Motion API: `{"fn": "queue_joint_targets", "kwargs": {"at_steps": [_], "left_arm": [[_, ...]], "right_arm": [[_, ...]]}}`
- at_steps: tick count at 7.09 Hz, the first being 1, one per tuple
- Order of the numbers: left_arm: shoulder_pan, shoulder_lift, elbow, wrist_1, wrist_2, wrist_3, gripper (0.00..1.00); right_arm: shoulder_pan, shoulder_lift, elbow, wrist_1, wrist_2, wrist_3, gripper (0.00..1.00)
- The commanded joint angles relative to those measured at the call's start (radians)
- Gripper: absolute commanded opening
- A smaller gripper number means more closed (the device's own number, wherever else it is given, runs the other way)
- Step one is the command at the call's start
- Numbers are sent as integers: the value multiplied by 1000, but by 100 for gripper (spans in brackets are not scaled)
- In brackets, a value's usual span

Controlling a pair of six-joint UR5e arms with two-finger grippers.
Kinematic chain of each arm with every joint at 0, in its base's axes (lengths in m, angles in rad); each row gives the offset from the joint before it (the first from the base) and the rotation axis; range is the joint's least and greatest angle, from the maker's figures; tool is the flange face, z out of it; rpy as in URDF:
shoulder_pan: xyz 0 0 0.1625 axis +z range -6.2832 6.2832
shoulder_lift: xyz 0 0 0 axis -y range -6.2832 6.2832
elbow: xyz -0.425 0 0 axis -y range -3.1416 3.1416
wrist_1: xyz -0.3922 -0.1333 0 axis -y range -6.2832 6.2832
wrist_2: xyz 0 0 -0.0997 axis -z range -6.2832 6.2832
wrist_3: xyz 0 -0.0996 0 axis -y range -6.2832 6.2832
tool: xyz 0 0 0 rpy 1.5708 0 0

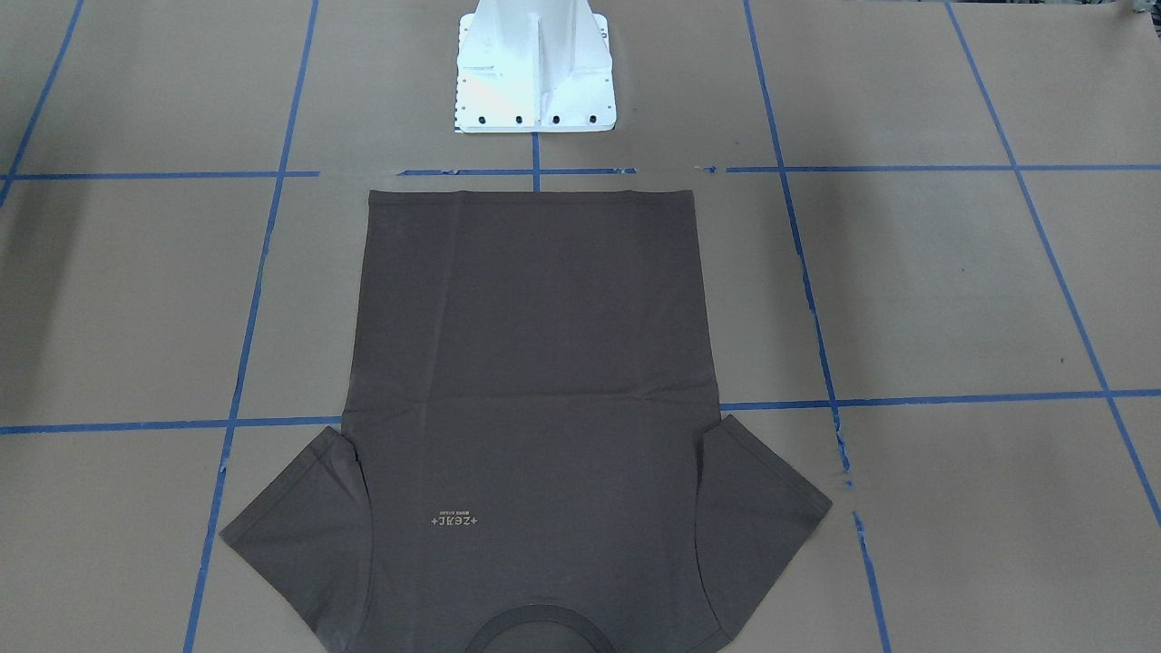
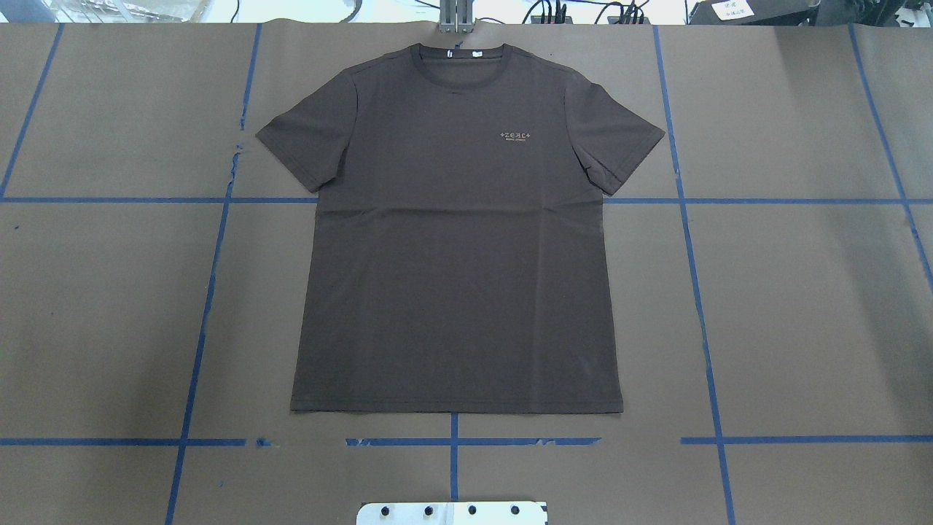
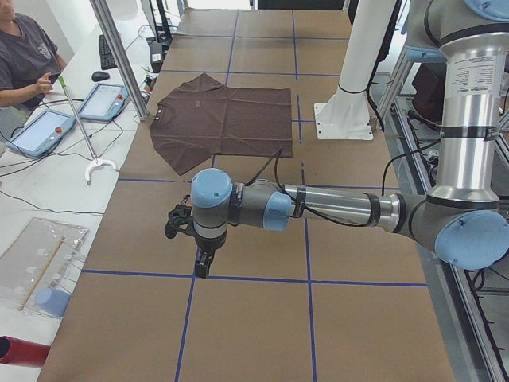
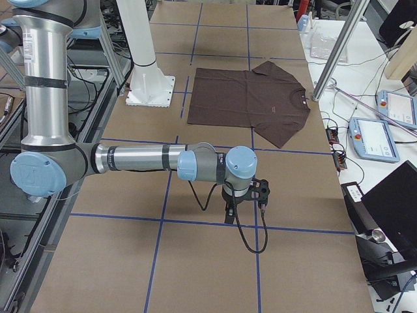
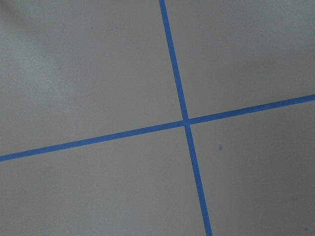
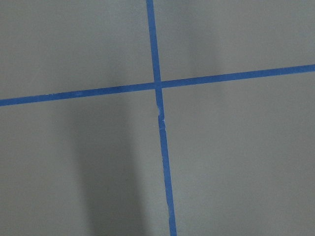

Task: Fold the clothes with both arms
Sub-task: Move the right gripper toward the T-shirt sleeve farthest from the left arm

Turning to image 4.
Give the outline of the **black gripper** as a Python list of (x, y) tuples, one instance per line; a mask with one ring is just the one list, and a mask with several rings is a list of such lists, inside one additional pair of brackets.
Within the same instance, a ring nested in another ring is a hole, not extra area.
[(243, 190), (236, 190), (234, 195), (232, 195), (232, 191), (228, 187), (222, 188), (222, 198), (225, 201), (225, 223), (226, 224), (234, 224), (235, 222), (235, 214), (233, 208), (236, 207), (238, 204), (242, 203), (243, 201), (250, 201), (252, 200), (252, 191), (253, 188), (249, 187), (246, 190), (246, 193), (243, 194)]

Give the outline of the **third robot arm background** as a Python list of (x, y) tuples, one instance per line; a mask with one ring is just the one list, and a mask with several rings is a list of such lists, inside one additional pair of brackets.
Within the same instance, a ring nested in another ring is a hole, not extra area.
[(10, 53), (23, 45), (22, 29), (13, 18), (1, 20), (1, 48)]

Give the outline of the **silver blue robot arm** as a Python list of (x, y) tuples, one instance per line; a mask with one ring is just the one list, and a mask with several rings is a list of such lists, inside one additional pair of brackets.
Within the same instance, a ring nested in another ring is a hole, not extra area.
[(107, 146), (78, 143), (68, 129), (67, 40), (77, 31), (102, 32), (98, 1), (14, 1), (13, 17), (22, 30), (26, 137), (11, 162), (13, 182), (32, 196), (48, 197), (88, 175), (107, 171), (175, 171), (188, 182), (222, 187), (225, 222), (235, 224), (238, 205), (256, 201), (264, 209), (265, 181), (255, 178), (257, 156), (238, 146), (217, 152), (194, 145)]

